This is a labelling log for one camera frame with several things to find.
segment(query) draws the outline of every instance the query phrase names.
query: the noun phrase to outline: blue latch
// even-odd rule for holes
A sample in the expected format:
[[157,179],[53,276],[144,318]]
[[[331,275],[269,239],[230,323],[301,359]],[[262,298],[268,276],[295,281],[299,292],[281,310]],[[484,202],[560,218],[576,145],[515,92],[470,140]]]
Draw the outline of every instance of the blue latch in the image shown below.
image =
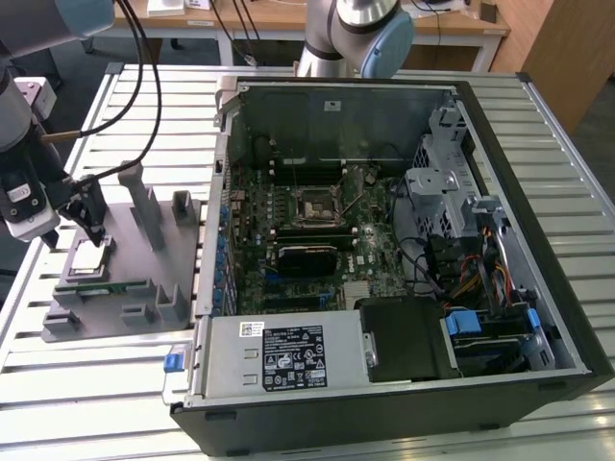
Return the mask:
[[164,358],[162,367],[165,373],[179,373],[184,370],[184,355],[182,353],[169,353]]
[[446,328],[451,336],[456,334],[480,333],[479,316],[474,310],[455,310],[446,318]]
[[541,324],[540,324],[540,317],[538,317],[538,312],[536,312],[536,309],[534,309],[533,307],[530,307],[528,309],[528,319],[529,319],[529,323],[531,324],[531,327],[534,329],[539,329]]

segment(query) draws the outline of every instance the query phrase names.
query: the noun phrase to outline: wooden table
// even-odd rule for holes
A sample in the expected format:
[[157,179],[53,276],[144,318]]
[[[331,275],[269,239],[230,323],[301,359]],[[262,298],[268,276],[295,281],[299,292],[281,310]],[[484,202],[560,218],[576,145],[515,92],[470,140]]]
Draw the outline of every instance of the wooden table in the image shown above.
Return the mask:
[[[131,3],[149,37],[214,38],[218,41],[221,64],[233,65],[231,41],[222,31],[213,11],[186,9],[185,14],[181,16],[148,17],[147,0],[132,0]],[[253,2],[246,0],[246,5],[262,39],[299,41],[305,39],[306,7],[301,3],[288,5],[272,0]],[[231,0],[217,0],[216,6],[232,39],[244,39],[246,36]],[[459,12],[441,13],[439,19],[441,36],[438,34],[435,16],[414,19],[414,44],[479,48],[472,70],[488,71],[500,41],[509,33],[508,26],[502,20],[492,24]],[[101,35],[131,36],[126,19],[118,7],[116,7],[115,26]]]

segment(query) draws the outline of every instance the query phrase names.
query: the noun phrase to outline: barcode sticker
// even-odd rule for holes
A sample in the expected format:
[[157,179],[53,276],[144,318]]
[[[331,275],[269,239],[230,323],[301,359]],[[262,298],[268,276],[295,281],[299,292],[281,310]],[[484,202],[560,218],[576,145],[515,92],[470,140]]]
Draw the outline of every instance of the barcode sticker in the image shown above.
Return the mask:
[[187,21],[188,26],[201,26],[201,27],[212,27],[212,21]]

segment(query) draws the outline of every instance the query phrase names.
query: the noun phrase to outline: sticker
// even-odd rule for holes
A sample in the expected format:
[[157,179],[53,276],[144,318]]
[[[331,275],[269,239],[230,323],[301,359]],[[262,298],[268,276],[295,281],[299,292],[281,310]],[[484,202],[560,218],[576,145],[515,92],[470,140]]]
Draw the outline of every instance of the sticker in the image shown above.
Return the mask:
[[325,112],[340,112],[341,110],[341,101],[325,101]]
[[201,27],[212,27],[213,22],[211,21],[187,21],[188,26],[201,26]]
[[267,392],[327,387],[322,326],[262,332],[262,387]]
[[265,328],[264,322],[241,322],[239,324],[240,338],[257,338],[262,336],[262,330]]
[[32,190],[30,190],[30,185],[27,182],[7,192],[9,200],[13,203],[27,199],[30,197],[30,194],[32,194]]

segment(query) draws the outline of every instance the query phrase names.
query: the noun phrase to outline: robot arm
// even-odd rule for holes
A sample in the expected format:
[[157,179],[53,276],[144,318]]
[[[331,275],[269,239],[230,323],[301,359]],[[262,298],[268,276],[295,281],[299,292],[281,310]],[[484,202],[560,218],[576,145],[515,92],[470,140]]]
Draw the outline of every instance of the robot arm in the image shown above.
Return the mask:
[[53,146],[2,60],[24,56],[113,24],[112,0],[0,0],[0,214],[12,236],[55,245],[58,213],[103,236],[106,205],[97,182],[74,191]]
[[413,38],[399,0],[310,0],[300,77],[388,79],[402,66]]

